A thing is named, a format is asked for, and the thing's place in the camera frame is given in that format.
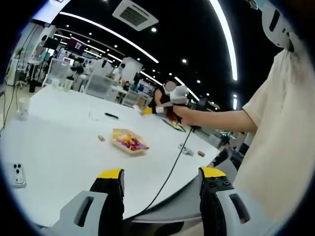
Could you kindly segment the person's right hand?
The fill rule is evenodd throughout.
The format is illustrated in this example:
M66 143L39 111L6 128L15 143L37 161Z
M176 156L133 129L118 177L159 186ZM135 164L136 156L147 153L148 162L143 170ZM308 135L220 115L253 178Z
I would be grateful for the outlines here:
M197 125L196 111L184 106L174 106L173 112L181 118L183 124Z

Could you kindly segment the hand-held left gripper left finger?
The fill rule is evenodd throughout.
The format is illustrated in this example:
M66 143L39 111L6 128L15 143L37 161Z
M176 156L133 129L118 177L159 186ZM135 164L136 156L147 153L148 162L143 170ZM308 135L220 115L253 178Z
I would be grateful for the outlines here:
M124 213L124 170L99 174L60 211L60 236L121 236Z

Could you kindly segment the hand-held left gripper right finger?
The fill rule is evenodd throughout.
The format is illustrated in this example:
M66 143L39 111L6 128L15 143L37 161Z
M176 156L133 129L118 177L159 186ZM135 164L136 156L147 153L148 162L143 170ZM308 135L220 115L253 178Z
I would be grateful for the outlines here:
M204 235L239 236L251 217L226 174L216 168L200 167L198 178Z

